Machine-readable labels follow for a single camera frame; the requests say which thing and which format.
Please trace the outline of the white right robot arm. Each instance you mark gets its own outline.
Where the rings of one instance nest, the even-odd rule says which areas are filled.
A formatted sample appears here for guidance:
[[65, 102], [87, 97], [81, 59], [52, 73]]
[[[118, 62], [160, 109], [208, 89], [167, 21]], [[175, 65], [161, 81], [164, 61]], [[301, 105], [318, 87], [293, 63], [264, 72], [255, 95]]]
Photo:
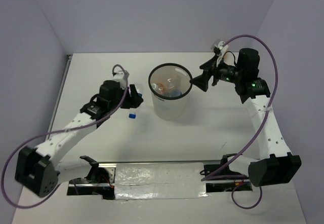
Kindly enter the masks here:
[[259, 157], [252, 159], [243, 153], [228, 156], [227, 162], [220, 166], [220, 173], [226, 179], [237, 173], [247, 176], [255, 187], [283, 184], [291, 181], [302, 165], [299, 155], [293, 155], [287, 146], [272, 106], [271, 93], [265, 80], [258, 76], [260, 56], [257, 50], [240, 49], [234, 65], [223, 59], [224, 53], [215, 54], [200, 66], [202, 74], [191, 79], [191, 84], [207, 91], [208, 82], [215, 86], [219, 81], [233, 83], [242, 105], [246, 108], [258, 143]]

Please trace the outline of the blue cap pepsi water bottle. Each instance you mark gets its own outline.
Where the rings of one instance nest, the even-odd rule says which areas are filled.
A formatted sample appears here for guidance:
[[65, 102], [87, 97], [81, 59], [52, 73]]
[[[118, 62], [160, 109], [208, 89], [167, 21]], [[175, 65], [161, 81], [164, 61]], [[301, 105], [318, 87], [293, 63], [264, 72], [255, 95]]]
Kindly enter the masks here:
[[131, 107], [129, 110], [129, 118], [130, 119], [137, 118], [139, 107], [140, 107], [141, 103], [143, 102], [143, 100], [140, 101], [140, 98], [143, 97], [143, 85], [137, 83], [137, 84], [134, 84], [134, 87], [135, 87], [134, 90], [132, 90], [131, 88], [129, 89], [130, 99], [131, 99]]

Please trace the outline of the blue label white cap bottle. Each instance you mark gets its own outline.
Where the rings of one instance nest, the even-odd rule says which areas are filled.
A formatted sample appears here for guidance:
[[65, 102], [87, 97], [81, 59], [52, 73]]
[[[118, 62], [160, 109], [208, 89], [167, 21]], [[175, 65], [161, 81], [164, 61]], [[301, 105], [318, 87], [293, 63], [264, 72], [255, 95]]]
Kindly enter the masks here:
[[170, 91], [173, 97], [178, 97], [182, 95], [179, 86], [180, 86], [179, 79], [168, 79], [165, 84], [166, 90]]

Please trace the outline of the orange bottle with label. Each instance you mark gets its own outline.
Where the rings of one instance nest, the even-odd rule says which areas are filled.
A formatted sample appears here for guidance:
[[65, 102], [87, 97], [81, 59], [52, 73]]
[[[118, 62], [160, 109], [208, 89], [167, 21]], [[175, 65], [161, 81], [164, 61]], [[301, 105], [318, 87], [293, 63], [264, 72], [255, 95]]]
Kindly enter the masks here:
[[214, 43], [211, 46], [211, 50], [215, 53], [215, 54], [219, 54], [220, 51], [222, 50], [222, 47], [224, 45], [224, 41], [222, 41], [221, 39], [217, 39], [216, 41], [214, 41]]

